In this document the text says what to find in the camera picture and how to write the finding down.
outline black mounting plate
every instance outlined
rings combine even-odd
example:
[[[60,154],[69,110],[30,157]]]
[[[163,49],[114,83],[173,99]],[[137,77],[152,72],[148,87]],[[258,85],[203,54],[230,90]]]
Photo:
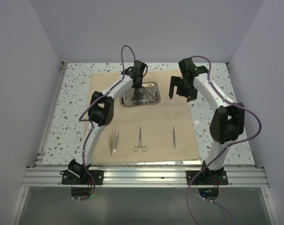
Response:
[[[187,184],[191,182],[192,178],[199,172],[199,170],[188,170],[185,172]],[[223,170],[221,175],[212,176],[210,178],[202,179],[199,175],[198,178],[192,183],[192,185],[215,185],[219,181],[219,185],[228,185],[226,171]]]
[[[90,174],[95,179],[95,185],[102,185],[103,178],[104,178],[104,171],[103,170],[89,170]],[[82,179],[74,174],[70,173],[68,170],[61,171],[60,174],[62,175],[61,184],[63,185],[87,185],[88,179]]]

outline cable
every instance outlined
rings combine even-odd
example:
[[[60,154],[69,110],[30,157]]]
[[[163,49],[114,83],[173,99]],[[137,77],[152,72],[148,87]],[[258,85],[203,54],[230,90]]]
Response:
[[[148,66],[146,65],[146,72],[145,72],[145,74],[143,75],[143,77],[145,77],[147,73],[148,73]]]
[[[89,172],[89,170],[88,170],[88,168],[87,168],[87,166],[86,166],[86,164],[85,164],[85,158],[84,158],[85,146],[86,146],[87,140],[89,139],[89,137],[90,137],[92,131],[94,130],[94,124],[93,124],[93,122],[92,122],[91,120],[89,120],[89,119],[83,119],[83,117],[84,117],[84,115],[85,115],[100,99],[102,99],[102,98],[104,98],[106,95],[108,95],[108,94],[109,94],[119,83],[121,83],[122,80],[124,79],[124,77],[125,77],[125,66],[124,66],[124,60],[123,60],[123,49],[124,49],[125,47],[128,47],[128,48],[131,50],[132,55],[133,55],[133,58],[134,58],[134,62],[136,61],[136,56],[135,56],[135,54],[134,54],[132,48],[130,48],[128,45],[124,45],[124,46],[122,47],[122,49],[121,49],[121,64],[122,64],[122,68],[123,68],[123,76],[122,76],[121,80],[119,80],[116,84],[114,84],[104,95],[98,97],[95,101],[93,101],[93,102],[89,105],[89,107],[87,107],[87,109],[86,109],[86,110],[80,115],[80,117],[79,117],[79,121],[80,121],[80,122],[85,122],[85,121],[87,121],[87,122],[91,123],[91,125],[92,125],[92,127],[91,127],[89,133],[87,134],[87,136],[86,136],[86,138],[85,138],[85,140],[84,140],[84,145],[83,145],[83,147],[82,147],[82,162],[83,162],[84,170],[86,171],[86,173],[89,175],[89,177],[90,177],[90,178],[92,179],[92,181],[93,181],[93,188],[92,188],[92,191],[90,192],[89,196],[88,196],[88,197],[85,197],[85,198],[83,198],[83,199],[79,199],[80,201],[83,201],[83,200],[86,200],[86,199],[90,198],[90,197],[92,196],[92,194],[94,193],[94,191],[95,191],[95,179],[93,178],[93,176],[92,176],[91,173]]]
[[[203,167],[203,168],[192,178],[192,180],[190,181],[189,187],[188,187],[188,191],[187,191],[187,195],[186,195],[186,204],[187,204],[188,211],[189,211],[191,217],[193,218],[193,220],[195,221],[196,224],[200,225],[199,221],[198,221],[198,220],[196,219],[196,217],[194,216],[194,214],[193,214],[193,212],[192,212],[192,210],[191,210],[191,208],[190,208],[190,204],[189,204],[189,195],[190,195],[190,190],[191,190],[191,185],[192,185],[192,183],[195,181],[195,179],[196,179],[202,172],[204,172],[214,161],[216,161],[230,146],[233,146],[233,145],[235,145],[235,144],[239,144],[239,143],[246,142],[246,141],[249,141],[249,140],[252,140],[252,139],[256,138],[256,137],[260,134],[260,132],[261,132],[261,130],[262,130],[262,123],[261,123],[261,120],[259,119],[259,117],[258,117],[254,112],[252,112],[252,111],[249,110],[249,109],[246,109],[245,107],[242,107],[242,106],[240,106],[240,105],[237,105],[236,103],[233,103],[233,102],[228,101],[228,100],[227,100],[224,96],[222,96],[222,94],[217,90],[217,88],[214,86],[214,84],[212,83],[211,78],[210,78],[212,63],[211,63],[211,61],[210,61],[208,58],[203,57],[203,56],[198,56],[198,55],[192,56],[191,58],[202,58],[202,59],[205,59],[206,61],[208,61],[208,63],[209,63],[209,69],[208,69],[208,72],[207,72],[207,80],[208,80],[208,82],[210,83],[210,85],[211,85],[211,87],[213,88],[213,90],[217,93],[217,95],[218,95],[224,102],[226,102],[226,103],[228,103],[228,104],[230,104],[230,105],[233,105],[233,106],[235,106],[235,107],[237,107],[237,108],[240,108],[240,109],[243,109],[243,110],[247,111],[248,113],[250,113],[251,115],[253,115],[253,116],[257,119],[257,121],[258,121],[258,123],[259,123],[259,129],[258,129],[258,131],[256,132],[256,134],[254,134],[253,136],[248,137],[248,138],[246,138],[246,139],[243,139],[243,140],[240,140],[240,141],[237,141],[237,142],[232,142],[232,143],[228,144],[211,162],[209,162],[205,167]],[[233,218],[232,214],[230,213],[230,211],[229,211],[228,209],[226,209],[223,205],[221,205],[221,204],[218,203],[218,202],[213,202],[213,203],[215,203],[215,204],[219,205],[220,207],[224,208],[224,209],[227,211],[227,213],[229,214],[230,218],[231,218],[231,224],[234,224],[234,218]]]

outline black joint motor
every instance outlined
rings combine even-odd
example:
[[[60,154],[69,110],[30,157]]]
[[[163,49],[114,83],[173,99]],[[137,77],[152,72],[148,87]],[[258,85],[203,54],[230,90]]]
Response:
[[[101,92],[95,91],[91,98],[91,103],[97,98],[103,96]],[[98,124],[99,127],[107,126],[113,119],[114,116],[114,99],[112,97],[103,97],[95,105],[90,108],[89,119]]]
[[[173,98],[174,87],[177,87],[176,94],[187,98],[187,102],[197,99],[197,89],[194,88],[194,78],[199,74],[207,73],[205,66],[196,67],[191,58],[183,59],[179,63],[181,77],[172,76],[169,89],[169,97]]]
[[[147,65],[139,60],[132,67],[125,69],[125,74],[133,79],[132,88],[142,88],[143,74]]]
[[[224,144],[235,141],[244,131],[245,111],[233,105],[216,109],[209,131],[212,138]]]

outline work surface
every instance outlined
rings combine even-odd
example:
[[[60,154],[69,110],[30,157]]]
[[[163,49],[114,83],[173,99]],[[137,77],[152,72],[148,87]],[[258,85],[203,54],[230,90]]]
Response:
[[[147,64],[149,71],[179,69],[177,63]],[[196,65],[208,67],[208,64],[197,63]],[[129,66],[132,66],[132,63],[125,64],[126,68]],[[121,70],[120,63],[68,64],[54,118],[43,148],[45,155],[42,165],[67,165],[76,154],[79,154],[84,138],[84,123],[79,122],[78,118],[87,107],[91,76],[96,73],[117,73]],[[236,101],[226,65],[224,63],[213,63],[211,76],[223,92]],[[209,153],[212,142],[209,125],[214,113],[199,92],[197,100],[192,101],[190,107],[200,160],[167,162],[166,164],[199,164]],[[245,137],[246,133],[244,132],[239,140]],[[225,164],[254,165],[249,143],[244,142],[231,147],[225,159]]]

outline forceps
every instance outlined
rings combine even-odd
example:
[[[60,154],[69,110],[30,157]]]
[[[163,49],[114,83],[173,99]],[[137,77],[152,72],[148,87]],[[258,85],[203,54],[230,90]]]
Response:
[[[141,148],[142,151],[147,151],[147,147],[142,145],[142,129],[140,128],[140,134],[138,136],[138,145],[133,148],[134,151],[138,151]]]

